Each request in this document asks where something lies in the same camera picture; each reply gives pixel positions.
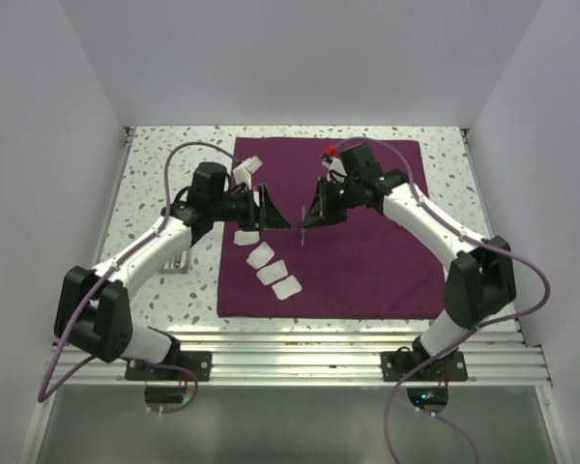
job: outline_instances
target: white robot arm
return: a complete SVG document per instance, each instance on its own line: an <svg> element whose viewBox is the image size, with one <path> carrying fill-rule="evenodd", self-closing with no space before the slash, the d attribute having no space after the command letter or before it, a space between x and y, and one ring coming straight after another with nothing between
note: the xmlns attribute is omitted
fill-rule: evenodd
<svg viewBox="0 0 580 464"><path fill-rule="evenodd" d="M402 365L396 367L398 374L408 372L447 350L455 340L515 299L511 259L473 246L460 236L451 234L423 206L429 206L453 229L460 231L461 236L509 251L504 239L494 237L487 240L459 224L434 205L417 186L413 192L408 177L399 169L384 172L366 143L344 150L339 153L339 158L323 158L329 167L329 175L318 180L316 196L302 227L334 225L346 220L348 209L367 206L407 229L448 270L443 298L445 309L413 342L413 350L401 357ZM455 355L455 352L445 352L439 361L445 363ZM439 365L435 364L430 368L438 371Z"/></svg>
<svg viewBox="0 0 580 464"><path fill-rule="evenodd" d="M252 160L247 162L250 169L243 165L235 169L235 179L241 182L230 190L225 190L228 174L223 165L200 163L191 185L179 192L169 214L163 209L149 231L93 269L72 268L63 282L54 323L56 336L63 334L84 297L101 280L93 298L84 302L68 342L106 363L120 358L179 365L180 343L169 333L134 324L131 298L165 262L195 245L216 221L237 222L244 230L290 228L271 202L266 186L251 188ZM183 201L185 191L188 196Z"/></svg>

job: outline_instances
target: purple mat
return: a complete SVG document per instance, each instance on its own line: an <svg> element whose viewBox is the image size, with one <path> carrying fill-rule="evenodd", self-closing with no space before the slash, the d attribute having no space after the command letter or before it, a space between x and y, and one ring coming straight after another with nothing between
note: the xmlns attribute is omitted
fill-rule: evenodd
<svg viewBox="0 0 580 464"><path fill-rule="evenodd" d="M267 184L273 202L292 223L262 233L303 291L285 301L264 286L246 262L256 246L235 246L236 225L226 224L219 271L217 314L249 317L333 319L431 319L443 309L443 267L417 239L373 210L356 208L348 221L307 229L301 248L301 208L309 209L316 180L326 174L320 155L336 140L237 138L234 154L257 156L263 166L254 184ZM414 140L389 141L410 162L427 192L421 148ZM385 170L402 167L384 147L373 147Z"/></svg>

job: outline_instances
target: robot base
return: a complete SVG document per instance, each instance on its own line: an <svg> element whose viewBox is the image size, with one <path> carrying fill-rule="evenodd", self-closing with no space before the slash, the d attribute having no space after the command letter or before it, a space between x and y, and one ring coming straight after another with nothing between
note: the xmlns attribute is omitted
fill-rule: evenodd
<svg viewBox="0 0 580 464"><path fill-rule="evenodd" d="M198 382L206 382L211 375L213 355L210 351L182 351L181 365L197 376ZM125 380L145 382L169 382L179 380L181 372L177 370L155 369L143 362L136 361L135 367L127 364Z"/></svg>
<svg viewBox="0 0 580 464"><path fill-rule="evenodd" d="M415 365L416 360L410 351L385 351L380 354L380 367L383 371L385 382L397 382L406 372ZM468 380L468 371L464 355L460 351L454 351L444 359L429 365L419 373L412 376L409 382L440 382L445 373L449 374L451 382L465 382Z"/></svg>

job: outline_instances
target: white block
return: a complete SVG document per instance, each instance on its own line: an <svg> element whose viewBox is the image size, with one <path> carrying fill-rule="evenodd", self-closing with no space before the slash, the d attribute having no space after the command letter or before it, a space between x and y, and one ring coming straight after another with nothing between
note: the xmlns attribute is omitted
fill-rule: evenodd
<svg viewBox="0 0 580 464"><path fill-rule="evenodd" d="M329 170L338 172L342 176L346 175L346 170L344 169L344 164L341 162L341 159L339 159L339 158L333 158L333 162L331 163Z"/></svg>
<svg viewBox="0 0 580 464"><path fill-rule="evenodd" d="M269 285L288 275L286 264L282 261L277 261L266 268L262 268L256 274L264 285Z"/></svg>
<svg viewBox="0 0 580 464"><path fill-rule="evenodd" d="M288 278L273 285L273 291L277 296L278 300L285 300L290 298L292 295L296 295L303 287L299 283L296 277L290 275Z"/></svg>
<svg viewBox="0 0 580 464"><path fill-rule="evenodd" d="M273 256L275 256L275 252L271 249L269 244L262 242L258 248L249 254L247 262L252 268L260 269L271 261Z"/></svg>
<svg viewBox="0 0 580 464"><path fill-rule="evenodd" d="M236 184L245 184L248 189L251 189L251 174L257 171L261 165L262 161L260 158L251 157L236 166L232 170Z"/></svg>
<svg viewBox="0 0 580 464"><path fill-rule="evenodd" d="M239 247L246 247L247 245L255 245L260 242L260 232L246 232L245 230L237 230L234 233L234 245Z"/></svg>

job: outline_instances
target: purple cable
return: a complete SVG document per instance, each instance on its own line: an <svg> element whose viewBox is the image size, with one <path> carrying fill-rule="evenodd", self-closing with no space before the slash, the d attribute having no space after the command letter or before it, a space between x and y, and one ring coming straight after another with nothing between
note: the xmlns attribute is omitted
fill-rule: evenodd
<svg viewBox="0 0 580 464"><path fill-rule="evenodd" d="M207 142L185 142L185 143L182 143L179 146L175 147L170 152L170 154L167 156L167 159L165 160L165 166L163 167L163 190L165 193L165 214L163 215L163 221L161 222L159 229L157 229L156 232L151 232L144 239L142 239L141 242L135 244L134 246L129 248L127 251L125 251L125 253L116 260L116 263L112 267L110 267L107 270L107 272L105 272L105 274L103 274L101 277L99 277L99 280L97 280L97 282L93 285L93 287L86 293L86 295L84 295L84 298L82 298L81 301L79 302L79 304L75 307L75 311L73 312L71 318L69 319L69 322L67 322L67 326L63 330L62 335L60 336L60 339L58 340L58 345L56 346L56 351L54 352L54 355L51 358L51 361L49 362L49 367L47 368L47 371L45 372L45 376L43 377L43 379L41 381L41 387L39 388L39 394L37 395L37 401L39 401L40 403L47 401L47 399L50 398L81 367L83 367L85 364L89 363L94 358L93 356L86 358L85 360L83 360L82 362L77 364L74 368L72 368L69 372L67 372L65 375L63 375L53 386L51 386L51 387L49 386L49 382L51 382L51 378L53 377L54 371L56 370L56 366L58 365L58 362L60 361L60 357L62 356L62 352L64 351L65 346L67 346L67 342L69 340L69 335L71 335L71 331L73 330L73 327L75 326L75 323L77 322L77 319L79 318L79 315L84 310L86 305L88 303L90 303L90 300L99 292L99 290L102 288L102 286L107 282L107 280L112 276L112 274L114 274L114 272L120 267L121 264L123 264L131 256L133 256L134 253L138 252L140 249L142 249L143 247L148 245L151 241L153 241L158 236L158 234L160 232L162 232L165 229L165 227L167 226L167 222L170 220L170 205L171 205L170 182L169 182L170 162L172 161L172 158L174 158L174 155L176 155L178 152L180 152L184 148L192 147L192 146L202 146L202 147L212 148L212 149L217 150L218 152L226 155L227 157L231 158L233 161L236 161L236 162L239 161L236 157L234 157L234 155L223 150L221 147L218 147L217 145L213 145L212 143L207 143ZM189 375L192 375L192 373L189 372L187 369L181 368L181 369L174 369L174 370L184 370L187 373L189 373ZM193 375L193 379L194 379L194 382L196 385L195 388L197 389L197 380L195 379L194 375Z"/></svg>
<svg viewBox="0 0 580 464"><path fill-rule="evenodd" d="M462 234L461 231L459 231L454 226L452 226L451 224L446 222L444 219L442 219L440 216L438 216L438 214L434 210L432 210L426 203L421 202L420 201L421 196L420 196L419 192L417 191L417 186L415 185L415 180L413 178L413 170L411 169L410 164L404 158L404 156L399 152L399 150L397 150L392 145L389 145L388 143L383 142L381 140L376 140L376 139L369 138L369 137L351 137L351 138L348 138L346 140L342 140L341 142L335 144L335 148L339 147L343 143L351 142L354 140L376 143L376 144L382 145L382 146L386 147L387 149L391 150L392 152L394 152L397 155L397 157L402 161L402 163L404 164L404 167L406 168L406 173L408 174L408 181L409 181L408 183L410 186L410 190L413 193L413 196L415 197L417 202L423 207L423 209L432 218L434 218L434 220L436 220L439 224L441 224L443 227L445 227L449 232L457 235L462 240L468 242L471 245L487 249L487 250L492 251L494 253L501 254L503 256L506 256L507 258L513 259L513 260L527 266L528 268L530 268L531 270L533 270L537 274L537 276L541 279L541 282L543 283L543 287L544 287L543 297L541 297L541 300L539 300L539 302L537 304L533 305L529 309L519 311L515 314L497 317L497 318L494 318L490 321L480 322L474 328L472 328L470 331L468 331L464 335L460 336L452 344L450 344L449 346L447 346L446 348L444 348L443 350L441 350L439 353L432 356L428 360L419 364L417 367L412 369L410 372L406 373L401 379L399 379L397 381L397 383L393 387L393 390L391 391L389 397L387 398L387 404L385 407L385 415L384 415L384 429L385 429L385 440L387 441L387 447L389 448L389 453L391 454L391 457L393 458L393 460L397 464L401 464L401 459L399 458L397 451L393 447L393 443L392 443L392 439L391 439L391 432L389 429L389 416L391 415L391 407L392 407L393 399L395 398L395 395L399 391L402 384L404 382L406 382L408 379L410 379L417 372L421 371L423 368L427 367L428 365L430 365L434 361L438 360L439 358L441 358L445 354L456 349L464 341L469 339L472 335L476 334L479 331L479 329L483 329L483 328L491 326L493 324L498 324L499 322L505 322L505 321L509 321L511 319L518 319L520 317L528 316L529 314L533 314L534 312L538 311L539 309L541 309L542 307L545 306L546 302L550 298L550 294L552 293L552 290L551 290L550 281L548 280L547 275L536 264L534 264L533 262L524 258L523 256L517 255L515 253L512 253L510 251L507 251L507 250L504 250L501 248L497 248L497 247L489 245L489 244L485 244L484 242L472 239L472 238L466 236L465 234ZM475 440L473 440L473 438L470 436L470 434L465 429L463 429L461 426L459 426L457 423L455 423L453 420L451 420L449 418L446 418L446 417L441 416L441 415L437 415L437 418L439 418L441 421L444 421L444 422L448 423L449 425L453 426L462 435L464 435L466 437L469 445L473 449L473 455L475 456L475 463L480 464L481 458L479 456L479 449L477 447L477 444L475 443Z"/></svg>

